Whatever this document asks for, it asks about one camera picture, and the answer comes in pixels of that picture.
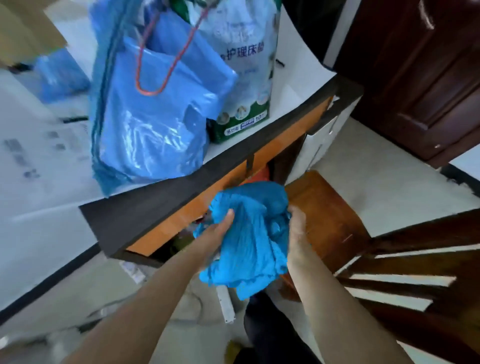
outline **person's left hand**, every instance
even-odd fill
[[[225,233],[230,229],[235,218],[233,209],[228,210],[225,218],[218,224],[210,225],[205,231],[195,239],[194,243],[204,249],[205,257],[208,259],[222,244]]]

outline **forearm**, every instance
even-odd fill
[[[188,283],[209,254],[195,241],[168,260],[131,301],[102,321],[65,363],[148,363]]]
[[[326,364],[412,363],[306,242],[291,247],[288,270]]]

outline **orange cord handle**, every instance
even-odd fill
[[[187,43],[185,43],[182,50],[176,55],[175,60],[173,61],[172,65],[170,66],[170,68],[168,70],[168,73],[167,73],[165,79],[163,80],[163,83],[162,83],[161,87],[159,89],[155,90],[155,91],[147,91],[147,90],[144,90],[142,88],[142,86],[140,85],[140,72],[142,70],[142,57],[143,57],[143,54],[144,54],[145,44],[147,43],[147,40],[150,37],[155,25],[157,24],[158,20],[160,19],[160,11],[156,11],[152,20],[150,21],[147,28],[145,29],[144,34],[142,36],[142,41],[140,43],[140,51],[139,51],[138,57],[137,57],[137,71],[136,71],[136,75],[135,75],[135,87],[137,88],[138,92],[140,92],[144,96],[155,96],[155,95],[158,95],[158,94],[163,92],[163,90],[165,89],[165,87],[168,84],[168,81],[170,80],[170,77],[172,76],[173,70],[175,69],[175,67],[177,66],[177,63],[180,61],[180,59],[183,57],[183,55],[187,51],[190,43],[193,40],[193,36],[195,35],[196,31],[198,30],[198,27],[200,26],[200,23],[202,22],[202,20],[207,16],[209,9],[210,9],[210,7],[207,6],[207,7],[205,7],[205,9],[202,10],[202,13],[200,14],[200,18],[198,18],[197,23],[190,30],[190,33],[189,33],[188,39],[187,39]]]

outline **white and green package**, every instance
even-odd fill
[[[171,6],[195,24],[206,3],[172,0]],[[268,118],[280,7],[281,0],[220,0],[200,24],[202,36],[239,76],[220,116],[209,121],[215,143]]]

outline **person's right arm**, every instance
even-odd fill
[[[325,364],[412,364],[393,336],[332,275],[308,244],[305,214],[291,206],[288,271]]]

